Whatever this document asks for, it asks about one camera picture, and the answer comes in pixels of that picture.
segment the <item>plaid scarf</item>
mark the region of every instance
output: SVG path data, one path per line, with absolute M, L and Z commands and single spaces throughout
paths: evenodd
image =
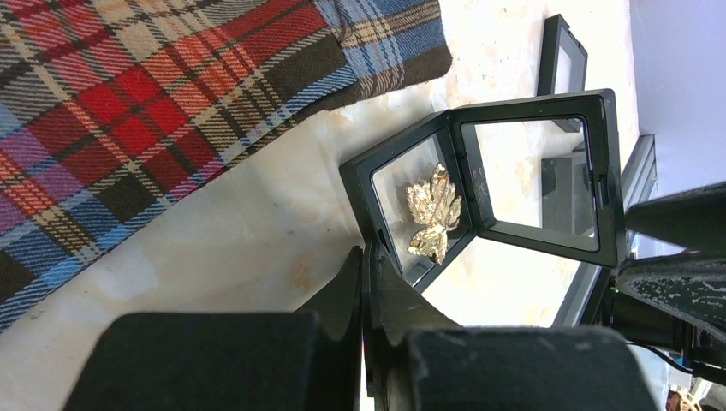
M 304 118 L 443 75 L 435 0 L 0 0 L 0 331 Z

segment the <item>plaid cloth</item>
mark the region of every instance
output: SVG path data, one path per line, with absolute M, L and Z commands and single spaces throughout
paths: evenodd
M 433 0 L 0 0 L 0 331 L 320 110 L 443 75 Z

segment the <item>leaf pendant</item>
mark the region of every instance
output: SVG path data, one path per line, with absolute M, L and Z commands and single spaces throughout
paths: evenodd
M 442 264 L 449 248 L 447 233 L 456 229 L 461 215 L 461 196 L 456 196 L 449 172 L 441 163 L 436 164 L 431 180 L 406 187 L 406 195 L 414 222 L 426 226 L 414 234 L 408 252 Z

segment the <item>marble tabletop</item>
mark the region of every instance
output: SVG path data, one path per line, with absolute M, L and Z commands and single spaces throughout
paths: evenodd
M 435 110 L 533 96 L 548 16 L 561 13 L 587 48 L 586 88 L 615 90 L 626 163 L 638 137 L 628 0 L 441 5 L 454 56 L 446 76 L 309 118 L 42 301 L 0 335 L 0 410 L 59 409 L 100 333 L 124 313 L 297 308 L 362 245 L 339 164 Z M 526 217 L 541 136 L 497 135 L 480 141 L 495 210 Z M 424 296 L 464 325 L 547 326 L 577 264 L 475 240 Z

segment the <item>wire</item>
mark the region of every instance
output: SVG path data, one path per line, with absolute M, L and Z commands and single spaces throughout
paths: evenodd
M 678 364 L 677 362 L 673 361 L 673 359 L 670 358 L 668 355 L 663 354 L 662 352 L 660 352 L 659 350 L 651 347 L 650 345 L 640 344 L 640 343 L 632 342 L 632 341 L 627 341 L 625 343 L 627 345 L 633 345 L 635 347 L 640 347 L 640 348 L 647 349 L 648 351 L 650 351 L 650 352 L 654 353 L 655 355 L 657 355 L 658 358 L 660 358 L 661 360 L 665 361 L 669 366 L 674 367 L 676 370 L 678 370 L 680 372 L 684 372 L 686 374 L 693 375 L 693 370 L 689 370 L 686 367 Z

